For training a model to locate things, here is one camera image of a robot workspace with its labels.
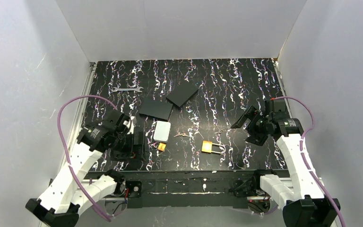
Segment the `small brass padlock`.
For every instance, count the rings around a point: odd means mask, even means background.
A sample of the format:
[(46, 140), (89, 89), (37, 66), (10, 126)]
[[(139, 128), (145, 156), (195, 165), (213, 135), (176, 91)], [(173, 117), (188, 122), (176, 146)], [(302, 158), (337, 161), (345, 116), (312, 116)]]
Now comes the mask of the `small brass padlock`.
[(166, 148), (166, 144), (165, 143), (159, 143), (157, 146), (157, 150), (163, 152)]

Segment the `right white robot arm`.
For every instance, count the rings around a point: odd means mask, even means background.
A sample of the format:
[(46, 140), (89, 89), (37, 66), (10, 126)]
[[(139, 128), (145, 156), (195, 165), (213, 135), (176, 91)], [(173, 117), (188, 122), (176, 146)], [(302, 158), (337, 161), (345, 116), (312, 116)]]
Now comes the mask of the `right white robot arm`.
[(282, 210), (287, 227), (330, 227), (336, 218), (344, 227), (340, 203), (318, 178), (306, 149), (306, 134), (314, 126), (304, 130), (297, 118), (290, 117), (287, 99), (283, 96), (266, 100), (264, 111), (251, 105), (231, 128), (238, 129), (246, 123), (246, 142), (258, 146), (272, 137), (285, 158), (292, 188), (281, 181), (276, 171), (258, 169), (251, 179), (229, 191), (234, 194), (263, 191)]

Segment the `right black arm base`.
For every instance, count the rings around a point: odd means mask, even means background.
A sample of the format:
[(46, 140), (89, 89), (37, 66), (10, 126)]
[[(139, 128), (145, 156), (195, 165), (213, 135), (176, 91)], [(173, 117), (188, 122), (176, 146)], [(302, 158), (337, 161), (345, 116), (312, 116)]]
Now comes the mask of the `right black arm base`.
[(271, 196), (258, 188), (254, 180), (237, 180), (228, 192), (237, 198), (246, 198), (251, 214), (260, 216), (269, 215), (278, 209), (278, 205), (272, 205)]

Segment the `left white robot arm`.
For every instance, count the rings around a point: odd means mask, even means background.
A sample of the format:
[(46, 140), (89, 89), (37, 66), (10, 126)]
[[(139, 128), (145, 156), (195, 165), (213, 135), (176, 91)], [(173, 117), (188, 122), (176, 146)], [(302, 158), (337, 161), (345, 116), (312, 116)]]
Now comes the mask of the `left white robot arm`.
[(87, 124), (77, 138), (76, 150), (66, 154), (67, 163), (49, 187), (38, 198), (29, 199), (25, 208), (49, 227), (74, 227), (81, 214), (108, 195), (122, 197), (121, 205), (126, 206), (132, 190), (119, 172), (109, 170), (88, 186), (81, 182), (106, 151), (123, 160), (143, 154), (144, 134), (134, 131), (135, 123), (134, 116), (114, 110), (101, 122)]

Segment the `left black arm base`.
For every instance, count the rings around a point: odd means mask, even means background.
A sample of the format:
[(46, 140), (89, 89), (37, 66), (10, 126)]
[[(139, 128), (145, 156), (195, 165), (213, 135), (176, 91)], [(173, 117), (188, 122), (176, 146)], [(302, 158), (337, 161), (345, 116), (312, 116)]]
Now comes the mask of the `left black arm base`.
[(104, 208), (108, 215), (116, 217), (130, 205), (130, 200), (140, 198), (142, 195), (141, 181), (125, 181), (116, 188), (116, 191), (104, 199)]

